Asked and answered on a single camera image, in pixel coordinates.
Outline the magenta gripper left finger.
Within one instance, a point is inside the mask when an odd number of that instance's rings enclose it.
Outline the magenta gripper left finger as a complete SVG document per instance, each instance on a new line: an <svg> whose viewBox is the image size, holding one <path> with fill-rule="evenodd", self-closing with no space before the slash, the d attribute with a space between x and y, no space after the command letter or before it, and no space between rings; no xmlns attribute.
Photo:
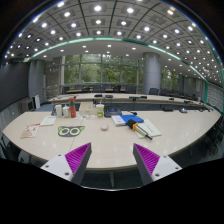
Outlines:
<svg viewBox="0 0 224 224"><path fill-rule="evenodd" d="M56 155L46 162L42 169L79 185L91 153L91 144L87 143L65 155Z"/></svg>

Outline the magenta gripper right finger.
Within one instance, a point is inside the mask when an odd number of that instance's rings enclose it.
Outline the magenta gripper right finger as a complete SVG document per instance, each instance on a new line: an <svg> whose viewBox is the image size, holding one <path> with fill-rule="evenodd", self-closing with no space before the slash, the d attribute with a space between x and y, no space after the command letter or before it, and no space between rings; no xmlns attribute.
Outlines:
<svg viewBox="0 0 224 224"><path fill-rule="evenodd" d="M133 144L133 155L144 185L181 170L181 167L169 156L159 156L136 143Z"/></svg>

